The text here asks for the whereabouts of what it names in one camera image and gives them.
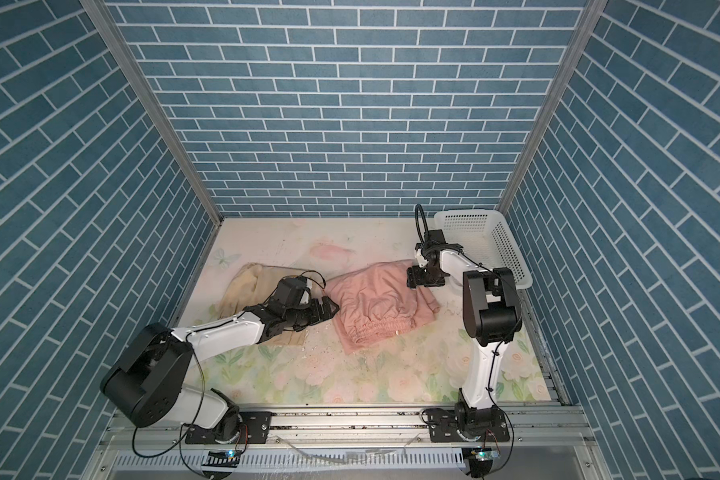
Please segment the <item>white plastic basket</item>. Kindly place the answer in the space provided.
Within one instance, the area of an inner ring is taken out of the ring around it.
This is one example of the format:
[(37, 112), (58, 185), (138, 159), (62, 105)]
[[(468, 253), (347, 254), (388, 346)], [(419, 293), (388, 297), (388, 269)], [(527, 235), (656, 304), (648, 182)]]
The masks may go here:
[(449, 210), (434, 215), (437, 229), (449, 243), (460, 244), (467, 256), (483, 265), (507, 267), (516, 288), (526, 290), (533, 279), (505, 217), (496, 210)]

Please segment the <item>beige shorts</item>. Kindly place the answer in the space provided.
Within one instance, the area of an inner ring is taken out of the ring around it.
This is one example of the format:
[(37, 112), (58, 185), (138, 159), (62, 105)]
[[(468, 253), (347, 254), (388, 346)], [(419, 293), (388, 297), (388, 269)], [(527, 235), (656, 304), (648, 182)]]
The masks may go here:
[[(217, 305), (217, 319), (230, 317), (240, 313), (244, 307), (263, 302), (276, 288), (279, 280), (286, 276), (297, 276), (303, 269), (269, 266), (260, 263), (248, 263), (241, 267), (230, 281), (227, 289)], [(306, 273), (308, 286), (316, 298), (322, 294), (322, 285), (317, 283), (317, 273)], [(277, 337), (265, 342), (268, 346), (303, 346), (307, 338), (307, 330), (301, 332), (284, 331)]]

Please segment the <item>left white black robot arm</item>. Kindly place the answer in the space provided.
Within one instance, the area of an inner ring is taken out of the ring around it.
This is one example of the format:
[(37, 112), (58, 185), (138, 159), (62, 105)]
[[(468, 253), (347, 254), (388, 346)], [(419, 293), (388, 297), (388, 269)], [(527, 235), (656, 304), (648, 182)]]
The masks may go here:
[(100, 391), (137, 428), (159, 422), (194, 425), (211, 432), (217, 443), (231, 442), (242, 425), (239, 407), (218, 390), (190, 386), (190, 367), (286, 330), (301, 331), (328, 321), (339, 310), (325, 296), (293, 306), (269, 301), (199, 327), (149, 324), (103, 377)]

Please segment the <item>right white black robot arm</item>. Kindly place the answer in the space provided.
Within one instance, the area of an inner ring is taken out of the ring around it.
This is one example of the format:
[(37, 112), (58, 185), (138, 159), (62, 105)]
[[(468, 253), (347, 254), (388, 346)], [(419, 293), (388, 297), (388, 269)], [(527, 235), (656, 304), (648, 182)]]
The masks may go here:
[(457, 431), (467, 439), (510, 439), (511, 422), (498, 406), (495, 389), (502, 357), (522, 327), (513, 272), (487, 267), (464, 248), (446, 241), (441, 230), (417, 231), (416, 263), (408, 268), (409, 288), (441, 287), (448, 280), (461, 286), (462, 320), (472, 340), (468, 373), (455, 405)]

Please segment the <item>pink shorts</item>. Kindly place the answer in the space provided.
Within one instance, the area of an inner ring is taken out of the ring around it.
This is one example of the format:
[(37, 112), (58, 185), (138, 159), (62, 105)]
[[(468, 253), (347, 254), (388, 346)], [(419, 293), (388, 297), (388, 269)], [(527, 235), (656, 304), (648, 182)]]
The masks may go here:
[(435, 321), (440, 304), (426, 287), (407, 286), (407, 260), (374, 263), (327, 282), (339, 306), (332, 323), (350, 355)]

